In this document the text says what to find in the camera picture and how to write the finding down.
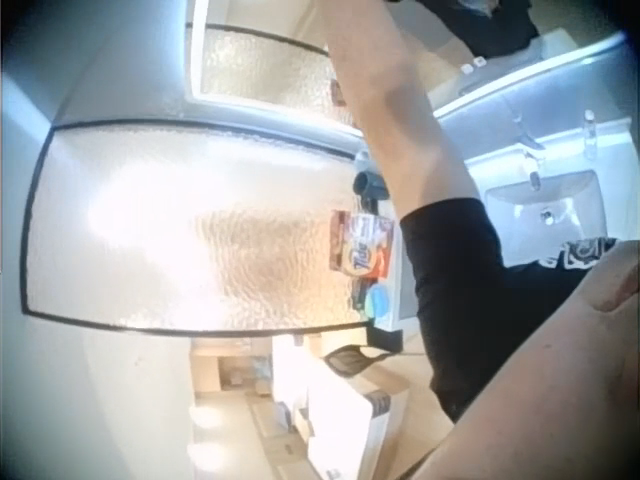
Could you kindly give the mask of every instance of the sink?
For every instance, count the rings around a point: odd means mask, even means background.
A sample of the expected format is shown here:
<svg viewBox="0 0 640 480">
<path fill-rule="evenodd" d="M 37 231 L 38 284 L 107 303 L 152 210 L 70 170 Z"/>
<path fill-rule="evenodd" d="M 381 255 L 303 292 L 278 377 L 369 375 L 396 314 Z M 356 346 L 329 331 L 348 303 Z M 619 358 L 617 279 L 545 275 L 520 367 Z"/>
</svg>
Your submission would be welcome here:
<svg viewBox="0 0 640 480">
<path fill-rule="evenodd" d="M 492 188 L 485 205 L 502 243 L 506 265 L 554 254 L 567 241 L 607 235 L 598 176 L 593 170 Z"/>
</svg>

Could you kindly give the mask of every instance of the black sleeve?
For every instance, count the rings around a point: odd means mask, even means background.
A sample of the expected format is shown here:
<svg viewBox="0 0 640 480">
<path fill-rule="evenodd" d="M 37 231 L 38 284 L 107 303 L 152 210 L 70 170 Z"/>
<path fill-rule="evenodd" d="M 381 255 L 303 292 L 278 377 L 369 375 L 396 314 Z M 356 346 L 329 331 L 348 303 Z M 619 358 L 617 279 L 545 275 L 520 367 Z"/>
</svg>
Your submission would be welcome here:
<svg viewBox="0 0 640 480">
<path fill-rule="evenodd" d="M 500 241 L 479 200 L 427 205 L 400 226 L 434 371 L 431 388 L 456 421 L 542 324 L 548 308 L 537 311 L 531 282 L 518 282 L 520 275 L 504 267 Z"/>
</svg>

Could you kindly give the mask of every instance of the bottle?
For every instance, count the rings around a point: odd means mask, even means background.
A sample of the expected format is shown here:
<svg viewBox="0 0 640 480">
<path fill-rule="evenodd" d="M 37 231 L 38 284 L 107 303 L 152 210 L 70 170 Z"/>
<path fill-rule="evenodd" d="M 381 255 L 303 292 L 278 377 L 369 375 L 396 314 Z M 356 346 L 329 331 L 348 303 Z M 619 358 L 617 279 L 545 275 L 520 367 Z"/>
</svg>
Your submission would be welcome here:
<svg viewBox="0 0 640 480">
<path fill-rule="evenodd" d="M 593 110 L 584 111 L 584 156 L 587 160 L 595 160 L 598 156 L 598 132 L 596 130 L 596 115 Z"/>
</svg>

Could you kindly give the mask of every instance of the faucet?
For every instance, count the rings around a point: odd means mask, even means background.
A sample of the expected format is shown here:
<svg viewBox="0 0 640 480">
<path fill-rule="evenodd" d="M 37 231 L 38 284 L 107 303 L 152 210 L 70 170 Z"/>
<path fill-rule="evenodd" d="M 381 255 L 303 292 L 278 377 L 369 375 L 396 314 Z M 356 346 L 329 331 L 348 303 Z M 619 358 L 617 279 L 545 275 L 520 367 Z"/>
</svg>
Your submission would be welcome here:
<svg viewBox="0 0 640 480">
<path fill-rule="evenodd" d="M 527 133 L 522 124 L 521 115 L 514 115 L 513 121 L 520 130 L 520 135 L 516 138 L 516 145 L 519 146 L 524 153 L 524 169 L 529 175 L 531 188 L 535 192 L 538 192 L 542 188 L 540 162 L 544 160 L 547 149 Z"/>
<path fill-rule="evenodd" d="M 524 169 L 529 175 L 529 183 L 534 192 L 539 192 L 542 188 L 542 181 L 540 180 L 540 159 L 529 153 L 528 150 L 524 151 Z"/>
</svg>

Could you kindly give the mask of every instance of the person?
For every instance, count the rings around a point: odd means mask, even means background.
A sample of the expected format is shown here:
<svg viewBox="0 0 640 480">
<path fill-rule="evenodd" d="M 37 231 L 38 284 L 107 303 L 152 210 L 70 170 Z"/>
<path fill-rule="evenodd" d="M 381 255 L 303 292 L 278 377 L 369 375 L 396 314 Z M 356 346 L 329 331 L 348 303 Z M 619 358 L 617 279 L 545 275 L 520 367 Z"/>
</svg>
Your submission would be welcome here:
<svg viewBox="0 0 640 480">
<path fill-rule="evenodd" d="M 415 480 L 638 478 L 639 246 L 602 258 Z"/>
<path fill-rule="evenodd" d="M 382 0 L 318 0 L 341 92 L 387 183 L 413 266 L 431 388 L 457 422 L 612 239 L 506 267 L 476 186 L 433 116 Z"/>
<path fill-rule="evenodd" d="M 416 1 L 437 16 L 474 57 L 511 55 L 540 35 L 529 16 L 530 0 Z"/>
</svg>

